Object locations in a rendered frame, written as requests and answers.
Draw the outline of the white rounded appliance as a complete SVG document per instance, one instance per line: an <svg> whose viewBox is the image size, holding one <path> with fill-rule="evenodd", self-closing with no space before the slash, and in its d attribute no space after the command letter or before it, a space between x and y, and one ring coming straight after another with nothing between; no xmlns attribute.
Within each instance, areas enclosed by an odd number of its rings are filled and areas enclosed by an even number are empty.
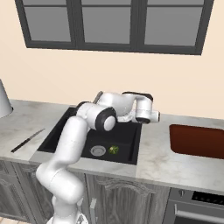
<svg viewBox="0 0 224 224"><path fill-rule="evenodd" d="M0 118L8 116L13 111L8 95L5 91L4 84L0 79Z"/></svg>

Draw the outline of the grey sink drain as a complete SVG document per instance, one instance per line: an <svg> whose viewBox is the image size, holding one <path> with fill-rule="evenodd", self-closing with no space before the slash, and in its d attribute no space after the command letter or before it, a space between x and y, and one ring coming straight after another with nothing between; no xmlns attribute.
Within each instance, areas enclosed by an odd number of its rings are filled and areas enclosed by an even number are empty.
<svg viewBox="0 0 224 224"><path fill-rule="evenodd" d="M96 145L90 149L90 152L95 157L101 157L106 153L106 148L101 145Z"/></svg>

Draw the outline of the grey sink faucet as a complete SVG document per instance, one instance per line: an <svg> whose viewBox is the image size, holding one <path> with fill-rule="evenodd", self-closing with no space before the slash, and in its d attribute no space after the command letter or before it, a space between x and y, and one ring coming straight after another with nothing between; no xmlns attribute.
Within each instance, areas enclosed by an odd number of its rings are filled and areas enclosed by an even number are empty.
<svg viewBox="0 0 224 224"><path fill-rule="evenodd" d="M94 104L96 104L96 103L99 101L99 99L101 98L102 94L103 94L102 91L100 91L100 92L97 94L97 96L94 98L94 101L93 101Z"/></svg>

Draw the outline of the black handled kitchen knife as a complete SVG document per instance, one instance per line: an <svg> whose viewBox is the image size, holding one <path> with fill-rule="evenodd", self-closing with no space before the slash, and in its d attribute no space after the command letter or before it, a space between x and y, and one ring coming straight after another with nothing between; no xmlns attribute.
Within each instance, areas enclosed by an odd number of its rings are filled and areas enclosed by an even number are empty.
<svg viewBox="0 0 224 224"><path fill-rule="evenodd" d="M24 146L25 144L27 144L28 142L30 142L35 136L37 136L39 133L41 133L43 130L45 129L41 129L39 131L37 131L36 133L34 133L33 135L29 136L28 138L26 138L22 143L20 143L19 145L17 145L14 149L12 149L10 152L14 153L15 151L17 151L18 149L20 149L22 146Z"/></svg>

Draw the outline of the black kitchen sink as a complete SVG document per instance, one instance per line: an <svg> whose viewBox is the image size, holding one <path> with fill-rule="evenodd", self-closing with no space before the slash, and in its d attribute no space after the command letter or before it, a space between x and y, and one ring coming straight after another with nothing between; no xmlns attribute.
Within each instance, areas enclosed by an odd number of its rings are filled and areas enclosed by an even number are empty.
<svg viewBox="0 0 224 224"><path fill-rule="evenodd" d="M44 142L38 147L38 151L48 153L54 153L56 151L61 132L67 119L74 113L74 111L74 107L69 107L66 110ZM87 141L81 156L83 158L136 165L141 130L142 124L134 122L119 122L110 132L98 132L91 129L87 133ZM95 157L91 154L90 149L96 145L101 145L106 148L106 153L103 156ZM119 147L119 151L115 155L109 153L109 148L112 145Z"/></svg>

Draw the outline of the grey oven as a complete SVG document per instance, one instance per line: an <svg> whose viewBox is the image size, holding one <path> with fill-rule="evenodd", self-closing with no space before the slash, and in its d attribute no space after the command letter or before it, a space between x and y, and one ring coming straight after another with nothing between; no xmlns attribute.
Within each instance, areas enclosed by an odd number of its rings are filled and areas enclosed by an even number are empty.
<svg viewBox="0 0 224 224"><path fill-rule="evenodd" d="M166 206L163 224L215 224L208 221L178 217L178 210L224 218L224 195L172 188Z"/></svg>

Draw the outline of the grey wooden cupboard door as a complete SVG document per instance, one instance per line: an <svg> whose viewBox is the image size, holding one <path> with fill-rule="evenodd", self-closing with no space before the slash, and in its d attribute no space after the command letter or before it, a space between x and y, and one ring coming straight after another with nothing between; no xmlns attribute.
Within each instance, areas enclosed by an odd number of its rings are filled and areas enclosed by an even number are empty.
<svg viewBox="0 0 224 224"><path fill-rule="evenodd" d="M163 224L169 187L90 174L86 184L97 224Z"/></svg>
<svg viewBox="0 0 224 224"><path fill-rule="evenodd" d="M32 164L12 164L24 196L37 224L46 224L53 217L53 194L46 190L36 178L37 166Z"/></svg>
<svg viewBox="0 0 224 224"><path fill-rule="evenodd" d="M0 160L0 216L36 224L12 165Z"/></svg>

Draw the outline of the dark framed window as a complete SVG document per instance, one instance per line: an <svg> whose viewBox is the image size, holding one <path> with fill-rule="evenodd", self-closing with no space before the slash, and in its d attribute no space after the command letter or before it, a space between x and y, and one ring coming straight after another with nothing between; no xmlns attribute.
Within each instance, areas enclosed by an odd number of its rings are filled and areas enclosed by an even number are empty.
<svg viewBox="0 0 224 224"><path fill-rule="evenodd" d="M200 55L214 0L15 0L28 48Z"/></svg>

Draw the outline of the green leafy vegetable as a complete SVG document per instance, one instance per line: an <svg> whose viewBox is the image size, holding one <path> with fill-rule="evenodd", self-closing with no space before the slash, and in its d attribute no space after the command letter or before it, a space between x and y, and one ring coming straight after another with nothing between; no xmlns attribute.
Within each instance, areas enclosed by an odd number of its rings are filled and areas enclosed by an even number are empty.
<svg viewBox="0 0 224 224"><path fill-rule="evenodd" d="M112 145L112 146L108 149L108 152L109 152L110 154L113 154L113 155L117 154L118 151L119 151L119 147L116 146L116 145Z"/></svg>

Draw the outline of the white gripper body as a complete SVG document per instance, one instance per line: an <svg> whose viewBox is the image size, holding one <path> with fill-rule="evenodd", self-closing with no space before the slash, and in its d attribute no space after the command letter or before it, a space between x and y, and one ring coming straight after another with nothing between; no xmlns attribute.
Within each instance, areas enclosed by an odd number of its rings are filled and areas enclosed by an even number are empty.
<svg viewBox="0 0 224 224"><path fill-rule="evenodd" d="M129 123L129 122L136 123L137 122L136 111L132 109L127 115L118 116L117 121L119 123Z"/></svg>

